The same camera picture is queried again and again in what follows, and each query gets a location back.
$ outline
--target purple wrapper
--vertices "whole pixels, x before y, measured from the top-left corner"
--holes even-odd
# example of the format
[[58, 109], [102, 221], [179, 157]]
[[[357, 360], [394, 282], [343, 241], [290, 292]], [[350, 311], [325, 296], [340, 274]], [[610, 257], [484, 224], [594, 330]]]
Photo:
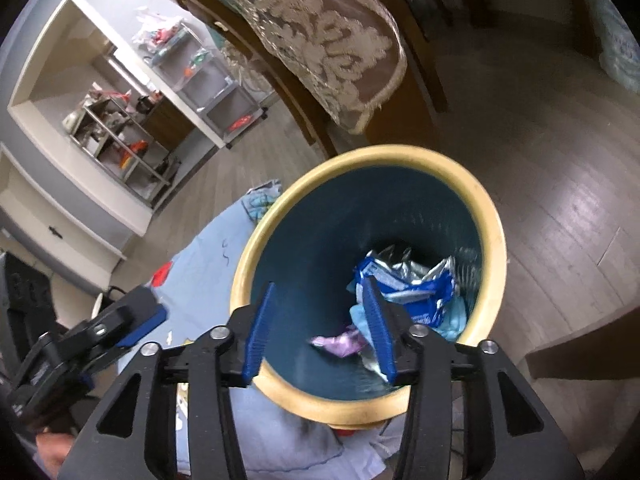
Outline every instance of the purple wrapper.
[[338, 357], [347, 357], [357, 354], [367, 343], [359, 330], [353, 325], [347, 327], [346, 332], [335, 337], [323, 337], [321, 335], [313, 337], [309, 340], [316, 348], [322, 348], [326, 352]]

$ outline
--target metal screw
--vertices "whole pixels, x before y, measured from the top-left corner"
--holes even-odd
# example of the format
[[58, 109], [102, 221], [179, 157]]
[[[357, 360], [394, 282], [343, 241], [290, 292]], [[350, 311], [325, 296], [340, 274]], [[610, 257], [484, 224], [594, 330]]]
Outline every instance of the metal screw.
[[100, 325], [94, 326], [94, 334], [100, 337], [101, 335], [105, 335], [107, 333], [107, 327], [105, 327], [102, 323]]
[[495, 354], [498, 352], [499, 346], [497, 342], [487, 339], [480, 343], [480, 349], [485, 354]]
[[229, 337], [229, 333], [229, 329], [226, 326], [217, 326], [209, 332], [209, 335], [212, 339], [226, 339]]
[[140, 349], [140, 353], [145, 357], [149, 357], [151, 355], [156, 355], [159, 349], [160, 346], [158, 343], [144, 343]]
[[424, 325], [411, 325], [411, 327], [409, 328], [409, 334], [414, 337], [424, 337], [426, 335], [429, 335], [429, 329]]

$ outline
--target gray floor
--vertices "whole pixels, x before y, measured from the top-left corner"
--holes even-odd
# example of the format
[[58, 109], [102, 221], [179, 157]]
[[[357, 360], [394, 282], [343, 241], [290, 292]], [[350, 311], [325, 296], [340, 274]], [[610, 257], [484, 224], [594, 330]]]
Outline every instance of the gray floor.
[[[508, 280], [493, 337], [519, 362], [531, 349], [638, 301], [640, 96], [568, 49], [497, 30], [455, 30], [437, 44], [450, 103], [434, 114], [443, 151], [494, 199]], [[340, 148], [351, 141], [340, 137]], [[217, 213], [268, 178], [286, 185], [321, 162], [282, 104], [217, 153], [154, 220], [114, 274], [130, 287]], [[587, 466], [640, 408], [640, 381], [534, 385]]]

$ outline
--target yellow rim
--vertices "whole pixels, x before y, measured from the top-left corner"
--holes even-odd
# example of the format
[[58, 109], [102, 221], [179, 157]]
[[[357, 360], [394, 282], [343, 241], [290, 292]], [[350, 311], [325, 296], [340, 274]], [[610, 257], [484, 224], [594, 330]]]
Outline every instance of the yellow rim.
[[[414, 146], [385, 145], [361, 148], [336, 156], [300, 177], [271, 207], [240, 257], [231, 287], [230, 310], [251, 301], [251, 286], [262, 251], [284, 216], [302, 197], [328, 180], [367, 166], [403, 166], [432, 174], [465, 202], [482, 243], [482, 282], [476, 306], [459, 343], [476, 346], [487, 338], [500, 310], [507, 273], [504, 232], [491, 198], [465, 168], [439, 153]], [[410, 388], [404, 387], [369, 400], [329, 400], [293, 387], [262, 362], [256, 386], [285, 410], [337, 428], [365, 428], [406, 411]]]

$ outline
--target blue wrapper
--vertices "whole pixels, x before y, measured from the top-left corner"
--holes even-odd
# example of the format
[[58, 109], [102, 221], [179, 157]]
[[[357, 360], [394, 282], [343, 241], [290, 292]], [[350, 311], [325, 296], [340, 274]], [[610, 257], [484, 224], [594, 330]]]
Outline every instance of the blue wrapper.
[[362, 303], [362, 282], [367, 276], [375, 278], [382, 295], [393, 303], [404, 305], [416, 323], [437, 328], [442, 323], [444, 304], [456, 291], [453, 274], [454, 259], [446, 258], [424, 276], [424, 280], [403, 280], [398, 269], [368, 254], [355, 269], [356, 302]]

